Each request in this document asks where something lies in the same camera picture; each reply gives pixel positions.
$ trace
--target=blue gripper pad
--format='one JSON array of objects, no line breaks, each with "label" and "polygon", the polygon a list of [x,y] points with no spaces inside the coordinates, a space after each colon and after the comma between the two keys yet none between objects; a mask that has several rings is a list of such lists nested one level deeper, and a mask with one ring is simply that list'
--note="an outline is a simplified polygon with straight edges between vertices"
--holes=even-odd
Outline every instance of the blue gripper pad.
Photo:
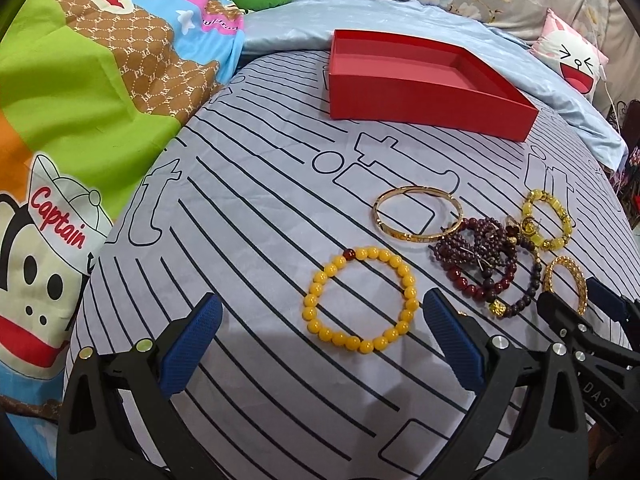
[{"label": "blue gripper pad", "polygon": [[169,348],[160,365],[159,386],[166,399],[187,387],[204,352],[220,328],[220,298],[206,294],[187,321],[187,325]]},{"label": "blue gripper pad", "polygon": [[479,394],[485,386],[482,354],[456,319],[456,314],[447,308],[447,300],[438,293],[437,288],[432,288],[424,295],[424,320],[442,348],[460,386]]},{"label": "blue gripper pad", "polygon": [[626,321],[625,300],[600,283],[596,278],[587,279],[587,297],[591,303],[596,304],[613,321],[618,323]]}]

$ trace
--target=cartoon eye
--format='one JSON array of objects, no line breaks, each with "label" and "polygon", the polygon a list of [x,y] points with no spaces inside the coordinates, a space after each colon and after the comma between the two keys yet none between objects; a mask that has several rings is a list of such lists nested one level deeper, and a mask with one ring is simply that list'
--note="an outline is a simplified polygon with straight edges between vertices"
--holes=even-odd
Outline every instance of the cartoon eye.
[{"label": "cartoon eye", "polygon": [[560,59],[571,57],[571,53],[569,52],[567,47],[565,47],[563,44],[561,44],[560,46],[562,47],[562,50],[560,50],[560,54],[562,54],[562,57]]},{"label": "cartoon eye", "polygon": [[38,264],[36,264],[36,259],[33,256],[29,255],[24,259],[24,269],[22,271],[24,273],[24,282],[27,285],[31,285],[38,273]]},{"label": "cartoon eye", "polygon": [[62,296],[62,278],[58,274],[52,274],[47,282],[47,294],[52,300],[59,300]]}]

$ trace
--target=gray bed sheet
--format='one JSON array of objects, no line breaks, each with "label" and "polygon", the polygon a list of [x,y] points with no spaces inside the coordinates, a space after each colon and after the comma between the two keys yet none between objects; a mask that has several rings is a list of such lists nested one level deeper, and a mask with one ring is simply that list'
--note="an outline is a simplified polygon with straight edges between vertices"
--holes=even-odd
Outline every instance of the gray bed sheet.
[{"label": "gray bed sheet", "polygon": [[[313,274],[345,247],[386,246],[414,269],[418,294],[439,286],[489,334],[518,347],[557,340],[535,304],[507,320],[466,300],[423,244],[382,234],[370,218],[379,193],[411,183],[452,192],[468,217],[519,216],[529,189],[556,195],[576,221],[566,254],[586,276],[640,296],[640,256],[596,161],[553,110],[540,108],[526,142],[399,123],[332,121],[326,52],[273,54],[249,63],[166,147],[102,249],[82,300],[67,373],[79,349],[125,351],[186,316],[208,290],[222,298],[222,326],[187,390],[172,402],[230,479],[416,478],[473,400],[418,314],[385,352],[362,355],[306,332],[302,298]],[[448,203],[430,197],[385,204],[388,222],[434,232]],[[559,232],[551,209],[542,232]],[[548,263],[553,254],[545,254]],[[520,255],[507,301],[529,281]],[[385,266],[351,264],[325,286],[321,317],[373,336],[401,298]],[[557,292],[576,305],[559,270]],[[586,319],[628,346],[593,305]],[[496,460],[517,416],[510,408],[481,465]],[[130,402],[150,459],[161,458]]]}]

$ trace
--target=pink pillow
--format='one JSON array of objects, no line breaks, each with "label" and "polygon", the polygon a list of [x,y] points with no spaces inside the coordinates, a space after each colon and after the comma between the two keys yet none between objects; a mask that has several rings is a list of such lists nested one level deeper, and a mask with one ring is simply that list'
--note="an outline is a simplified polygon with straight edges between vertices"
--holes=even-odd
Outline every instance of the pink pillow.
[{"label": "pink pillow", "polygon": [[600,67],[609,62],[607,56],[558,18],[551,9],[546,12],[542,36],[533,44],[530,52],[562,76],[589,102],[593,100],[600,79]]}]

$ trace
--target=bracelet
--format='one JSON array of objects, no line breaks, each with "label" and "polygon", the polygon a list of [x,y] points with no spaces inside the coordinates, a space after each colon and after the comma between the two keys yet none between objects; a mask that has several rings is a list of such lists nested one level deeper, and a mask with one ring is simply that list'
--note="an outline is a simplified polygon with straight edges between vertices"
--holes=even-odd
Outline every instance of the bracelet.
[{"label": "bracelet", "polygon": [[[431,196],[436,196],[438,198],[443,198],[451,202],[458,212],[458,220],[456,220],[455,224],[451,227],[445,229],[441,233],[433,234],[433,235],[416,235],[413,233],[403,233],[402,231],[398,231],[386,225],[381,219],[378,209],[380,208],[380,204],[382,204],[385,200],[405,193],[424,193]],[[443,191],[441,189],[437,189],[435,187],[424,187],[424,186],[404,186],[404,187],[396,187],[390,191],[384,192],[380,195],[376,201],[373,203],[372,209],[373,221],[376,225],[386,234],[392,236],[393,238],[397,238],[398,240],[404,240],[407,242],[416,242],[419,244],[425,244],[427,242],[433,242],[434,240],[439,240],[447,234],[453,233],[458,230],[460,224],[462,223],[462,206],[460,202],[453,197],[453,195]]]},{"label": "bracelet", "polygon": [[[462,235],[466,230],[473,233],[473,245]],[[504,252],[502,248],[508,238],[507,230],[495,218],[465,218],[456,232],[444,235],[430,248],[436,261],[441,262],[443,266],[477,265],[482,261],[487,266],[503,267],[509,263],[510,258],[515,257],[513,250],[507,254],[506,262],[500,259],[500,253]]]},{"label": "bracelet", "polygon": [[[342,331],[334,332],[329,327],[322,325],[322,322],[317,319],[318,310],[316,309],[318,298],[322,294],[322,286],[327,280],[335,276],[338,270],[342,269],[347,262],[353,259],[362,261],[367,258],[380,260],[392,267],[398,276],[402,278],[402,286],[404,286],[404,291],[402,292],[404,308],[398,316],[398,323],[391,328],[387,328],[381,336],[373,340],[361,340],[356,335],[347,336]],[[309,292],[303,300],[302,319],[307,322],[306,329],[312,334],[317,334],[320,341],[331,341],[334,345],[344,346],[347,350],[359,350],[363,354],[369,354],[374,350],[383,351],[389,343],[393,343],[398,337],[409,332],[409,323],[414,318],[414,312],[420,306],[417,296],[415,276],[411,273],[411,267],[404,263],[397,254],[377,247],[346,249],[341,256],[335,256],[330,264],[325,265],[324,270],[318,270],[314,275],[313,281],[309,285]]]},{"label": "bracelet", "polygon": [[[460,234],[466,229],[474,232],[473,247]],[[501,301],[498,296],[511,286],[515,277],[518,269],[517,246],[533,254],[534,265],[529,288],[520,300],[509,305]],[[538,256],[538,249],[531,240],[520,233],[520,229],[515,225],[503,227],[493,218],[465,219],[458,232],[439,241],[433,249],[436,260],[442,263],[453,285],[462,291],[464,296],[487,302],[489,311],[494,316],[513,317],[522,312],[531,304],[540,288],[542,263]],[[500,258],[501,253],[506,256],[504,260]],[[469,285],[468,280],[462,276],[461,264],[471,264],[480,268],[483,280],[481,286]],[[492,276],[497,267],[504,267],[505,272],[501,280],[494,282]]]},{"label": "bracelet", "polygon": [[584,313],[587,311],[587,283],[584,280],[584,274],[578,264],[568,256],[558,256],[546,266],[545,279],[543,282],[544,290],[549,292],[554,291],[552,278],[556,265],[563,266],[574,277],[575,286],[578,289],[578,316],[584,316]]},{"label": "bracelet", "polygon": [[[536,200],[542,200],[542,202],[548,203],[554,209],[562,222],[562,237],[545,239],[538,232],[538,222],[536,222],[536,219],[532,216],[533,204]],[[529,237],[531,241],[535,243],[536,247],[543,251],[558,251],[567,245],[574,231],[573,224],[574,221],[564,207],[562,207],[560,201],[551,193],[547,193],[541,189],[530,191],[522,205],[520,229],[525,236]]]},{"label": "bracelet", "polygon": [[[540,260],[540,256],[538,254],[538,248],[536,246],[533,246],[533,247],[528,246],[528,244],[532,244],[531,240],[526,240],[524,239],[524,237],[521,237],[521,238],[522,238],[522,241],[519,242],[520,246],[531,251],[531,254],[533,256],[533,268],[531,271],[531,277],[529,279],[529,288],[524,291],[522,298],[520,298],[518,301],[516,301],[512,305],[504,303],[502,300],[500,300],[497,297],[490,302],[490,298],[488,298],[485,295],[485,301],[489,303],[489,306],[488,306],[489,312],[491,312],[492,314],[494,314],[494,316],[497,316],[499,318],[513,317],[516,314],[521,313],[526,307],[528,307],[531,304],[531,301],[533,300],[533,298],[536,297],[536,294],[538,293],[538,289],[540,288],[542,261]],[[510,269],[509,267],[507,267],[508,273],[505,274],[504,278],[501,279],[500,282],[496,283],[494,287],[504,282],[505,278],[507,278],[508,276],[514,275],[514,273],[513,274],[509,273],[510,270],[513,270],[513,269]]]}]

